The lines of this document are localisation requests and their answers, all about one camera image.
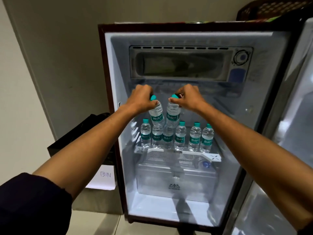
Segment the forearm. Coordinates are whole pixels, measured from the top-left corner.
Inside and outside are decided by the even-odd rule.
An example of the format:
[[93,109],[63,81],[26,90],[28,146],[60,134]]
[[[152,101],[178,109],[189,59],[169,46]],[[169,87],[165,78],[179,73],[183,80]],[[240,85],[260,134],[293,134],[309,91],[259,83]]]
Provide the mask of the forearm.
[[110,117],[55,154],[33,174],[48,178],[73,198],[93,178],[135,111],[121,106]]
[[294,227],[303,227],[307,220],[312,219],[312,169],[271,140],[209,104],[202,104],[198,107],[198,114],[212,125],[241,166]]

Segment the transparent vegetable drawer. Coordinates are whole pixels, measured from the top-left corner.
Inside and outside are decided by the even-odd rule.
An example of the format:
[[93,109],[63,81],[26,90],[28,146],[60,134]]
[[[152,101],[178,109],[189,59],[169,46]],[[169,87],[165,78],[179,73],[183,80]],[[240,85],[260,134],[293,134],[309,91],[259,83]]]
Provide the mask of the transparent vegetable drawer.
[[136,165],[138,192],[209,202],[217,182],[216,169],[200,155],[148,150]]

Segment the paper sign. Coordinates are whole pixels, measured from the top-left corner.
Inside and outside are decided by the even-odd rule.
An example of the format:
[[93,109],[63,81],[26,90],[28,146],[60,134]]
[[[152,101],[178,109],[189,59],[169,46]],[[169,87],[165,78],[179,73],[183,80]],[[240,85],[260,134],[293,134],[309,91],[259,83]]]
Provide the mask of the paper sign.
[[86,188],[104,190],[115,189],[114,166],[101,165]]

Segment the person's left hand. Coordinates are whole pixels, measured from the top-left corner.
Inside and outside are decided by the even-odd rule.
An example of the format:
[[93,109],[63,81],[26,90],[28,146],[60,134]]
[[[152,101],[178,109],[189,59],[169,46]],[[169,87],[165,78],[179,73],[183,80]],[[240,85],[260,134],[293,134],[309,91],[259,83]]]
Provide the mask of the person's left hand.
[[153,95],[153,89],[149,85],[137,85],[126,102],[126,106],[130,107],[135,115],[152,110],[158,104],[157,100],[150,101]]

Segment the hand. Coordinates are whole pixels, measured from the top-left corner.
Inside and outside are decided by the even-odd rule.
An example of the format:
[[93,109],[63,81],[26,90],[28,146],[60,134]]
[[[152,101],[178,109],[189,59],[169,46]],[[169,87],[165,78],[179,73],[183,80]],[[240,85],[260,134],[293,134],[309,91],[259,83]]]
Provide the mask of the hand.
[[187,110],[195,111],[197,112],[198,107],[201,105],[201,103],[206,103],[205,99],[201,96],[199,92],[199,88],[197,86],[192,86],[190,84],[187,84],[180,88],[178,91],[175,92],[175,94],[180,94],[182,98],[169,98],[168,101],[178,104]]
[[126,102],[131,111],[136,115],[152,110],[158,104],[157,100],[150,101],[150,96],[153,95],[153,89],[149,85],[137,85],[131,92],[131,96]]

